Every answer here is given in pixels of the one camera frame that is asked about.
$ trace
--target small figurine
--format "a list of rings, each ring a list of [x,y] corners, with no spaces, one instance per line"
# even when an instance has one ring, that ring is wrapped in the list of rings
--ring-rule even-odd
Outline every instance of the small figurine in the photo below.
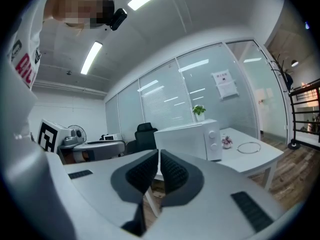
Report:
[[[233,144],[232,139],[230,139],[229,136],[226,136],[225,138],[223,138],[221,142],[223,143],[223,148],[226,150],[230,149]]]

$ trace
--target potted plant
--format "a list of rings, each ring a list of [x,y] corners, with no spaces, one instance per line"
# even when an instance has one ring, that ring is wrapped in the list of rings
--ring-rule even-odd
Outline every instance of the potted plant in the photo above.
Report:
[[[204,106],[195,105],[193,107],[193,113],[195,114],[196,120],[198,122],[205,120],[205,111],[206,111],[206,109],[204,108]]]

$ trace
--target door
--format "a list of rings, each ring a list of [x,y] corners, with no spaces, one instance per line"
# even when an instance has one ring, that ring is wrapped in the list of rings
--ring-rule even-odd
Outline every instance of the door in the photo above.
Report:
[[[282,90],[264,53],[254,41],[228,43],[254,93],[260,130],[265,137],[287,141],[287,116]]]

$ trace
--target microwave knob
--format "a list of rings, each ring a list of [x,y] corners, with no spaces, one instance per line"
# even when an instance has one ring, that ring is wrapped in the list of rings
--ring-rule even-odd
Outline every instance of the microwave knob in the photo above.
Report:
[[[211,146],[211,150],[215,151],[218,148],[218,145],[216,143],[213,143]]]
[[[216,137],[216,133],[213,130],[209,131],[209,138],[214,139],[215,137]]]

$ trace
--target ceiling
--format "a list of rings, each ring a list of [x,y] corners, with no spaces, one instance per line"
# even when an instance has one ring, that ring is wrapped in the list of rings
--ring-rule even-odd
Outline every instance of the ceiling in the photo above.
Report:
[[[105,27],[79,34],[56,20],[43,24],[37,81],[50,81],[107,92],[115,76],[165,44],[213,26],[246,24],[255,0],[152,0],[137,11],[131,0],[114,0],[128,17],[117,31]],[[95,41],[103,44],[87,75],[81,69]]]
[[[269,52],[283,64],[283,69],[292,72],[292,60],[301,65],[315,51],[316,47],[310,32],[305,28],[305,23],[296,9],[288,0],[285,0],[279,17],[279,28],[267,47]]]

